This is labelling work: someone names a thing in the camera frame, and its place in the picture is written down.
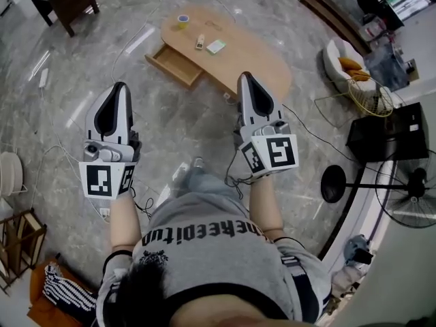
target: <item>open drawer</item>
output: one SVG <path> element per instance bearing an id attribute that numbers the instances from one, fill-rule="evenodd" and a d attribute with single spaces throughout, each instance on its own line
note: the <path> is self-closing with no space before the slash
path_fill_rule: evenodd
<path id="1" fill-rule="evenodd" d="M 164 44 L 154 56 L 146 54 L 145 59 L 188 89 L 196 85 L 203 73 L 203 69 L 167 44 Z"/>

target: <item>black hair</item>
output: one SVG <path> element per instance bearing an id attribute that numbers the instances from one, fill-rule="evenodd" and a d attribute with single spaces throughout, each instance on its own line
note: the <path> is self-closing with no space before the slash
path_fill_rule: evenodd
<path id="1" fill-rule="evenodd" d="M 134 264 L 121 279 L 114 303 L 103 308 L 106 327 L 168 327 L 164 317 L 164 268 L 158 262 Z"/>

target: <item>white armchair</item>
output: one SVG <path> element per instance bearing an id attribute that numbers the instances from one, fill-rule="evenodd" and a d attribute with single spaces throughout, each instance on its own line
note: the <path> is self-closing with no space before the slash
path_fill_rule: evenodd
<path id="1" fill-rule="evenodd" d="M 332 38 L 323 51 L 324 67 L 328 77 L 334 82 L 336 88 L 341 93 L 349 92 L 349 83 L 353 87 L 353 93 L 363 92 L 365 95 L 372 96 L 377 89 L 377 85 L 374 81 L 357 81 L 356 83 L 347 81 L 351 79 L 351 76 L 342 70 L 342 66 L 339 63 L 339 57 L 346 57 L 359 63 L 362 66 L 362 70 L 369 74 L 369 70 L 365 67 L 363 57 L 354 50 L 353 46 L 342 40 L 340 37 Z"/>

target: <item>pedestal fan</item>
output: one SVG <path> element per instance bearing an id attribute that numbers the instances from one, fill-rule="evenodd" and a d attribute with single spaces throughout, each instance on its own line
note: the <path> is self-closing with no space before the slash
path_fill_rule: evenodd
<path id="1" fill-rule="evenodd" d="M 392 220 L 409 228 L 427 228 L 436 224 L 436 153 L 429 150 L 425 159 L 394 161 L 390 184 L 382 184 L 385 161 L 375 184 L 347 183 L 338 165 L 327 167 L 321 179 L 321 194 L 329 203 L 338 202 L 346 187 L 375 189 L 380 206 Z M 386 190 L 386 197 L 379 190 Z"/>

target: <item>gray t-shirt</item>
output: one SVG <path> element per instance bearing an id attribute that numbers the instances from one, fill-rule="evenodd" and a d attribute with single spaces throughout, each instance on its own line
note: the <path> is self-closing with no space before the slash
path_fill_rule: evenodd
<path id="1" fill-rule="evenodd" d="M 314 323 L 330 295 L 327 270 L 297 240 L 272 243 L 248 215 L 242 204 L 213 194 L 188 193 L 164 202 L 133 253 L 113 253 L 106 260 L 99 325 L 104 326 L 106 297 L 116 294 L 117 283 L 140 260 L 165 264 L 164 296 L 173 303 L 172 313 L 201 296 L 232 294 L 269 318 Z"/>

